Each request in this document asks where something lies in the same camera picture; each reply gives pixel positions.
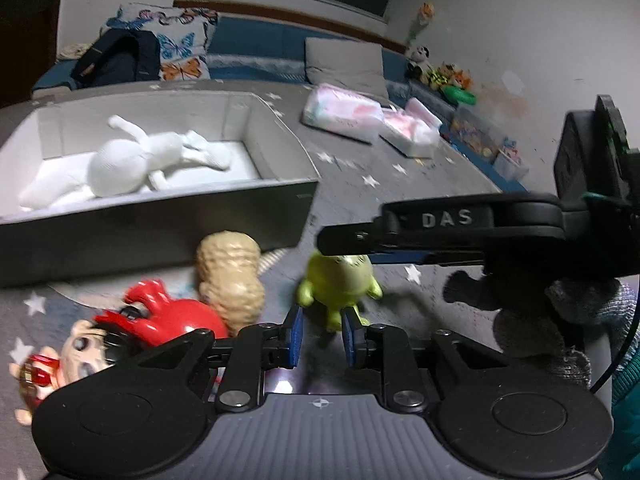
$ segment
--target green figurine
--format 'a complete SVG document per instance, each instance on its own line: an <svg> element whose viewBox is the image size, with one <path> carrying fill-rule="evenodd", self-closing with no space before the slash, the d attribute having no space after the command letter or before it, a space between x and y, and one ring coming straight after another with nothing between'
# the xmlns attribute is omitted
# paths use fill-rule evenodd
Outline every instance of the green figurine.
<svg viewBox="0 0 640 480"><path fill-rule="evenodd" d="M306 266L306 277L298 287L298 303L309 306L316 300L324 304L327 331L340 332L340 311L346 306L355 307L362 324L369 324L358 312L357 302L364 294L376 300L382 297L368 256L322 256L314 251Z"/></svg>

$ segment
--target black robotic device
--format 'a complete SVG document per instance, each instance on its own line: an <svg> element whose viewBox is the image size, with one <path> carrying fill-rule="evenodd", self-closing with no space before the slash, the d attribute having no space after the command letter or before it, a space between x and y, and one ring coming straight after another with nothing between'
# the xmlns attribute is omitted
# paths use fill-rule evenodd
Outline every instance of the black robotic device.
<svg viewBox="0 0 640 480"><path fill-rule="evenodd" d="M571 205L533 194L387 204L371 223L324 228L318 248L486 272L510 257L550 280L638 272L638 152L610 98L582 122L586 138L606 140L586 146L576 114L555 168ZM586 389L453 332L412 344L399 328L363 327L350 308L342 325L348 365L379 371L379 394L264 395L265 370L297 364L298 306L235 339L195 330L44 400L32 431L49 480L592 478L612 422Z"/></svg>

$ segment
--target black backpack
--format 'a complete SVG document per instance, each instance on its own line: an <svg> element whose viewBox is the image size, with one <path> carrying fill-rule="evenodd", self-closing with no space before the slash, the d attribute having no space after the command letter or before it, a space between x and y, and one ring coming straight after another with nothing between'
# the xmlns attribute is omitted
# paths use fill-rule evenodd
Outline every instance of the black backpack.
<svg viewBox="0 0 640 480"><path fill-rule="evenodd" d="M160 44L147 30L110 28L71 71L80 88L160 79Z"/></svg>

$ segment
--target tan peanut figurine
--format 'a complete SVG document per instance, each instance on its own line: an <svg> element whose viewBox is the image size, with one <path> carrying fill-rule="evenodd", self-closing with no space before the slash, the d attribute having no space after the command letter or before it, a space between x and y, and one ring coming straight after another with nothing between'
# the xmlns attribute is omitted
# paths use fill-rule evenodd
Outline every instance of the tan peanut figurine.
<svg viewBox="0 0 640 480"><path fill-rule="evenodd" d="M225 322L232 336L258 321L264 287L258 280L260 247L248 235L224 231L201 241L196 267L200 295Z"/></svg>

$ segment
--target metal screw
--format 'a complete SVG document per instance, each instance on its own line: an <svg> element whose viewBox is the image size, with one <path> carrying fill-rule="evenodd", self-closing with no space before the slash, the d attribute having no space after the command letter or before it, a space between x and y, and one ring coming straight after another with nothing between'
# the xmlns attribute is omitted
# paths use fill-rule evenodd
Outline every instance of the metal screw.
<svg viewBox="0 0 640 480"><path fill-rule="evenodd" d="M394 393L394 402L400 404L400 406L413 408L424 402L424 395L420 392L414 392L413 390L402 390L401 392Z"/></svg>
<svg viewBox="0 0 640 480"><path fill-rule="evenodd" d="M228 392L220 395L220 402L222 404L226 404L227 406L234 406L236 408L240 408L249 403L251 397L246 392L241 392L240 390L229 390Z"/></svg>

